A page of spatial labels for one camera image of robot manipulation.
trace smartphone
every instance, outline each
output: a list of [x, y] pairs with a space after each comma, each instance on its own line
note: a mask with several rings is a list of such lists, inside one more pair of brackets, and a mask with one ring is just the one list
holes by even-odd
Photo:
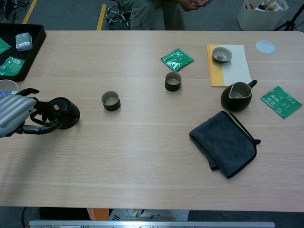
[[203, 5], [199, 6], [199, 7], [206, 7], [208, 6], [213, 0], [208, 0], [206, 1]]

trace dark ceramic cup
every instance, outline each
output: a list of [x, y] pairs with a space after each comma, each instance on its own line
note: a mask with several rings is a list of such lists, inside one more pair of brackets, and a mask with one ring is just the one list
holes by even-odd
[[120, 107], [120, 99], [116, 92], [108, 91], [101, 97], [104, 108], [108, 111], [115, 111]]
[[213, 49], [212, 57], [218, 63], [227, 63], [232, 59], [232, 53], [225, 47], [217, 47]]
[[181, 75], [176, 72], [171, 72], [166, 75], [165, 87], [167, 90], [174, 92], [180, 89]]
[[252, 87], [257, 84], [256, 80], [253, 80], [249, 84], [244, 82], [236, 82], [227, 87], [221, 97], [222, 106], [233, 112], [239, 112], [247, 108], [252, 97]]

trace pitcher handle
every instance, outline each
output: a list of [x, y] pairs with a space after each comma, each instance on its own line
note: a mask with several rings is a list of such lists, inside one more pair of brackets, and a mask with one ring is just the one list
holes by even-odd
[[249, 82], [248, 85], [252, 88], [252, 87], [254, 87], [256, 84], [257, 84], [257, 81], [256, 81], [256, 80], [253, 80], [252, 82]]

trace orange object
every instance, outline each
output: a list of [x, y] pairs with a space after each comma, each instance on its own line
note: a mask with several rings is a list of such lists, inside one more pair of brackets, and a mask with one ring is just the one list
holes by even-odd
[[90, 219], [93, 220], [93, 221], [108, 220], [108, 218], [110, 217], [109, 209], [87, 208], [87, 212], [90, 216]]

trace floor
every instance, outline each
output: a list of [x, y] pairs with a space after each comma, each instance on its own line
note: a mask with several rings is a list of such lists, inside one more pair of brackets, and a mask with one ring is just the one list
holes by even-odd
[[[285, 14], [282, 24], [291, 19], [297, 12], [303, 0], [286, 0], [289, 11]], [[188, 30], [240, 30], [237, 16], [243, 0], [214, 0], [206, 8], [197, 11], [184, 12]], [[30, 5], [32, 13], [27, 14]], [[102, 9], [113, 5], [110, 0], [30, 0], [27, 8], [17, 12], [15, 23], [42, 24], [45, 30], [107, 30], [107, 23]], [[0, 10], [0, 21], [4, 18]], [[297, 20], [299, 25], [304, 21], [304, 12]], [[155, 10], [154, 27], [164, 30], [161, 9]], [[304, 24], [297, 28], [304, 32]], [[21, 228], [21, 207], [0, 207], [1, 228]], [[39, 219], [38, 208], [27, 208], [24, 214], [25, 223]], [[191, 211], [189, 220], [203, 221], [272, 221], [277, 228], [302, 228], [304, 213], [274, 213], [274, 212], [241, 212], [241, 211]]]
[[[278, 25], [291, 19], [303, 3], [302, 0], [286, 1], [289, 10]], [[23, 22], [32, 2], [33, 0], [29, 0], [28, 7], [18, 11], [15, 19], [16, 23]], [[187, 30], [238, 31], [240, 27], [237, 16], [243, 2], [244, 0], [214, 0], [205, 8], [184, 12]], [[35, 7], [27, 21], [28, 24], [42, 24], [45, 30], [97, 30], [102, 6], [105, 5], [105, 9], [107, 9], [114, 2], [111, 0], [34, 0], [34, 3]], [[0, 21], [3, 18], [3, 12], [0, 11]], [[299, 25], [303, 21], [304, 12], [299, 16], [296, 23]], [[155, 10], [154, 28], [156, 30], [164, 30], [161, 8]], [[101, 29], [108, 29], [105, 19], [103, 20]], [[304, 32], [304, 24], [298, 27], [297, 30]]]

